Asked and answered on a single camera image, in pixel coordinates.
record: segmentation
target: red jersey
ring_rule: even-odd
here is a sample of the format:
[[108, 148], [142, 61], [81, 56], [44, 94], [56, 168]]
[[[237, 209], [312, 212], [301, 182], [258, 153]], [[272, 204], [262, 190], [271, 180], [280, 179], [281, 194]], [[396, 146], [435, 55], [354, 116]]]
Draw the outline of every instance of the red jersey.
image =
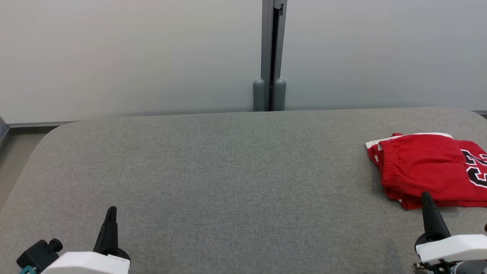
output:
[[471, 141], [443, 133], [392, 137], [367, 142], [389, 198], [406, 209], [421, 207], [421, 193], [438, 206], [487, 207], [487, 155]]

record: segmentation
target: gray fabric surface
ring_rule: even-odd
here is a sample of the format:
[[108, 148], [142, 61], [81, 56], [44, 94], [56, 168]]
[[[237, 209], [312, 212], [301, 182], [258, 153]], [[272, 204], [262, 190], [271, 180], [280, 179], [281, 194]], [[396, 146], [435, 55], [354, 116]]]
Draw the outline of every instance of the gray fabric surface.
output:
[[[0, 215], [0, 270], [39, 239], [93, 249], [109, 206], [131, 273], [411, 273], [421, 211], [388, 200], [365, 142], [444, 132], [487, 148], [449, 108], [123, 117], [68, 124], [33, 152]], [[478, 234], [484, 208], [444, 208]]]

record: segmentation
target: white stripe trim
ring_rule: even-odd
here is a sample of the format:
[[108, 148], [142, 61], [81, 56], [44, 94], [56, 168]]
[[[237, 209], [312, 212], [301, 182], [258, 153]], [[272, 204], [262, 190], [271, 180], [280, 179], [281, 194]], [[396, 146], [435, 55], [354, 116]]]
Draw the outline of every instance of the white stripe trim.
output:
[[[387, 140], [392, 140], [392, 139], [400, 138], [400, 137], [403, 137], [403, 136], [409, 136], [409, 135], [440, 135], [440, 136], [445, 136], [445, 137], [448, 137], [448, 138], [452, 138], [453, 139], [453, 137], [450, 134], [441, 133], [441, 132], [414, 133], [414, 134], [398, 135], [398, 136], [392, 136], [392, 137], [389, 137], [389, 138], [384, 138], [384, 139], [379, 139], [379, 140], [375, 140], [375, 141], [370, 141], [370, 142], [365, 143], [365, 145], [367, 146], [367, 149], [370, 149], [374, 145], [378, 145], [379, 142], [387, 141]], [[382, 146], [379, 146], [377, 149], [378, 150], [382, 150]]]

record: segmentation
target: black knob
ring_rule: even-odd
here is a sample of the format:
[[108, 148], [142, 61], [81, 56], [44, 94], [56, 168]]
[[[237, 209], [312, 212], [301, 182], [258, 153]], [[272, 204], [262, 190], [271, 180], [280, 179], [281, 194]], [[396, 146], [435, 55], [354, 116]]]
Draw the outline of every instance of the black knob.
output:
[[49, 246], [49, 249], [51, 249], [54, 252], [61, 251], [62, 247], [63, 247], [61, 241], [56, 239], [56, 238], [50, 240], [48, 246]]

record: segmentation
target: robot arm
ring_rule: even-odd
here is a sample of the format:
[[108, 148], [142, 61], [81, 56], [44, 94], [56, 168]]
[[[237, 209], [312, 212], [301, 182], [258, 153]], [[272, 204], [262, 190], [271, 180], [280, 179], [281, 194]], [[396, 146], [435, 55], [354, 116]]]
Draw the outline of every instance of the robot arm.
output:
[[487, 268], [487, 236], [455, 235], [436, 208], [431, 195], [424, 192], [423, 223], [425, 232], [414, 248], [420, 263], [414, 264], [417, 274], [482, 274]]
[[63, 246], [57, 239], [41, 240], [17, 259], [21, 274], [128, 274], [129, 255], [118, 247], [117, 208], [108, 209], [92, 252], [57, 252]]

